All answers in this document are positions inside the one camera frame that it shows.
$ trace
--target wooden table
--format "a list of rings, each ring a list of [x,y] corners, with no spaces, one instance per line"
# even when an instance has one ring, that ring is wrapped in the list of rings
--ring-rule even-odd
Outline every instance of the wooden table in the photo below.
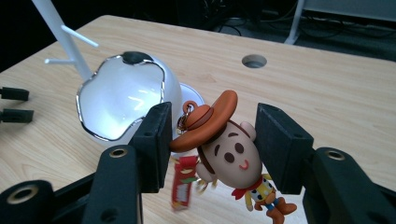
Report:
[[[77,41],[91,70],[125,50],[152,54],[207,104],[224,90],[237,91],[234,121],[254,124],[257,103],[279,107],[314,136],[314,148],[344,150],[375,183],[396,190],[396,63],[111,16],[78,31],[100,44]],[[241,61],[250,54],[267,65],[245,67]],[[105,149],[79,123],[77,71],[45,65],[47,58],[65,58],[58,43],[0,74],[1,86],[31,92],[28,102],[1,100],[0,108],[35,111],[29,124],[0,124],[1,191],[32,179],[59,189],[94,172]],[[170,163],[165,188],[143,195],[146,223],[271,223],[264,212],[249,213],[235,202],[221,183],[203,195],[193,191],[191,208],[174,213],[173,174]],[[305,223],[302,195],[285,197],[299,206],[286,223]]]

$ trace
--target white pole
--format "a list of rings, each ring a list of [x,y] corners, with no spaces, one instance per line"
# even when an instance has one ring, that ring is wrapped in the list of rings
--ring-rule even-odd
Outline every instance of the white pole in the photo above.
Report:
[[[63,31],[62,26],[64,22],[59,16],[55,6],[50,0],[32,1],[52,33],[55,35],[55,38],[61,43],[64,51],[66,51],[67,56],[70,58],[70,62],[74,64],[82,79],[84,81],[90,79],[92,71],[79,52],[72,37]]]

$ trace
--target brown cowboy hat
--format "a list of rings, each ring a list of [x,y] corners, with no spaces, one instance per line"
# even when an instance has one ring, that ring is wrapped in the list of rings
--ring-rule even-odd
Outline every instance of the brown cowboy hat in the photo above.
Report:
[[[184,103],[184,115],[179,120],[178,128],[185,132],[170,143],[171,150],[185,152],[207,142],[233,115],[237,101],[235,91],[224,91],[212,106],[197,106],[194,101]]]

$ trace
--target gray carpet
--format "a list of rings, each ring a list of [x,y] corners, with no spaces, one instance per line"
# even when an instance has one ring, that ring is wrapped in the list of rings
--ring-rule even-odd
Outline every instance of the gray carpet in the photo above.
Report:
[[[231,18],[213,31],[284,43],[289,36],[292,19],[260,21]],[[296,46],[325,49],[346,54],[396,62],[396,30],[376,23],[329,21],[303,18]]]

